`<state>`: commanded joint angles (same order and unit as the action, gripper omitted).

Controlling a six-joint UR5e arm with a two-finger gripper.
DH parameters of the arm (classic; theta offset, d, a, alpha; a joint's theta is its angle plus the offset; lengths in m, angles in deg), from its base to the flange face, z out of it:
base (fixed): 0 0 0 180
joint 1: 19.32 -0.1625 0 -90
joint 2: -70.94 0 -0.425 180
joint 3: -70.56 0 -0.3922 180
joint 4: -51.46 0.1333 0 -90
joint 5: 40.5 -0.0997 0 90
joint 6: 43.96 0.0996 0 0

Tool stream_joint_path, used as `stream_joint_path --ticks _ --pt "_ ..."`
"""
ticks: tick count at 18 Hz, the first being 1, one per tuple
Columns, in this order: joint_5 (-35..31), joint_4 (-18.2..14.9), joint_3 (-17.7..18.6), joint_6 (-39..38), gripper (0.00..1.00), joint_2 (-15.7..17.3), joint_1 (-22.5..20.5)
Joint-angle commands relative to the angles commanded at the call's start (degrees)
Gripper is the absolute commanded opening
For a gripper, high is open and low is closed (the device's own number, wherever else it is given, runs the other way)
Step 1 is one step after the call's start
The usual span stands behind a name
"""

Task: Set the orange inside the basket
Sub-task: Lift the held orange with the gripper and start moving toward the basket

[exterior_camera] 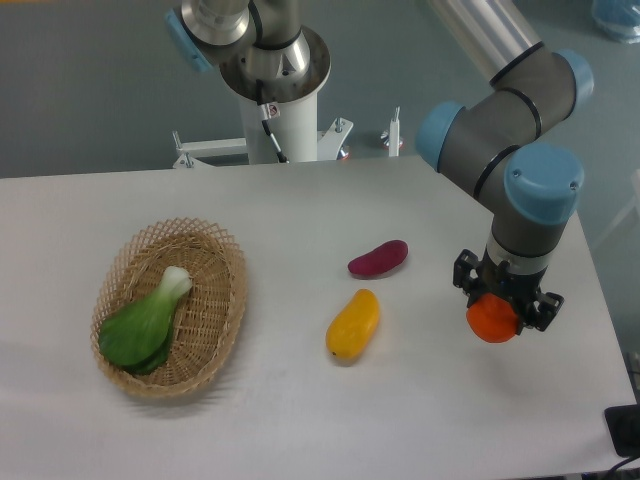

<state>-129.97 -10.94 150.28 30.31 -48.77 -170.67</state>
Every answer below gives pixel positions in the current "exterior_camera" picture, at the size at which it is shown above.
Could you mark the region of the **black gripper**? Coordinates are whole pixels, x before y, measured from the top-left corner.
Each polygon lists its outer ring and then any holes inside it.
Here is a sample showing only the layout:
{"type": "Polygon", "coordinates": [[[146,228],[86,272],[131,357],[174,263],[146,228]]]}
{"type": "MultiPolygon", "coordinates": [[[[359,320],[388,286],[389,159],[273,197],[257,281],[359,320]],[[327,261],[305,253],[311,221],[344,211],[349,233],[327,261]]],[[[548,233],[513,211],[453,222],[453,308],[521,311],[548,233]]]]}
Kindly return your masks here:
{"type": "Polygon", "coordinates": [[[517,313],[518,335],[525,329],[544,332],[564,304],[562,295],[540,290],[546,270],[516,274],[508,262],[494,262],[488,250],[480,261],[473,252],[463,249],[454,262],[453,285],[466,295],[468,306],[488,294],[509,303],[517,313]]]}

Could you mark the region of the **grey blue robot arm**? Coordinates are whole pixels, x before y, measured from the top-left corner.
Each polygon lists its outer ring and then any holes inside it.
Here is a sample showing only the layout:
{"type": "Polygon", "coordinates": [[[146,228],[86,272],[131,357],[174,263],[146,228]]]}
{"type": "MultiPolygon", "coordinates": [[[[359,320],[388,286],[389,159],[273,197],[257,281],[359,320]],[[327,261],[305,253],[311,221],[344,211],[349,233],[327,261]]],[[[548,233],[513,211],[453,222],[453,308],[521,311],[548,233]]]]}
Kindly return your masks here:
{"type": "MultiPolygon", "coordinates": [[[[591,68],[573,51],[548,50],[510,1],[432,7],[492,88],[472,108],[438,105],[416,134],[421,158],[493,216],[483,255],[463,251],[453,283],[470,310],[496,297],[516,332],[543,331],[563,298],[540,283],[576,210],[584,171],[542,136],[591,96],[591,68]]],[[[165,22],[191,66],[218,68],[238,96],[251,163],[337,158],[340,145],[317,129],[329,51],[301,23],[296,2],[184,1],[165,22]]]]}

